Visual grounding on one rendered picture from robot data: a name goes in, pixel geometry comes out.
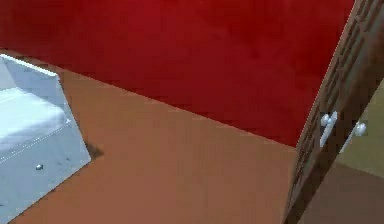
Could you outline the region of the dark brown room door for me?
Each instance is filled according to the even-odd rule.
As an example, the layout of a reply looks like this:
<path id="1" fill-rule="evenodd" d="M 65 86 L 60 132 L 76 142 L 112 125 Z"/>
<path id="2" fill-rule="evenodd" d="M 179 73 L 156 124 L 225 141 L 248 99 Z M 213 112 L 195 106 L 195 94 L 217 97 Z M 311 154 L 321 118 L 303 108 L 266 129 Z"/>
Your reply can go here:
<path id="1" fill-rule="evenodd" d="M 354 0 L 296 144 L 297 157 L 281 224 L 298 224 L 383 80 L 384 0 Z M 320 120 L 334 111 L 338 112 L 337 121 L 320 147 Z"/>

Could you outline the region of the white chest of drawers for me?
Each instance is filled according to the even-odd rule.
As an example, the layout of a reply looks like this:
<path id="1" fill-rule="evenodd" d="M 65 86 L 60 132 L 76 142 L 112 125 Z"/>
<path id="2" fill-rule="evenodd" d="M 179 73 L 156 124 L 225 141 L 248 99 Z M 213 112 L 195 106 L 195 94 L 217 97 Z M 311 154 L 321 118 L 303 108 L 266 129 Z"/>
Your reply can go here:
<path id="1" fill-rule="evenodd" d="M 90 161 L 58 74 L 0 54 L 0 224 Z"/>

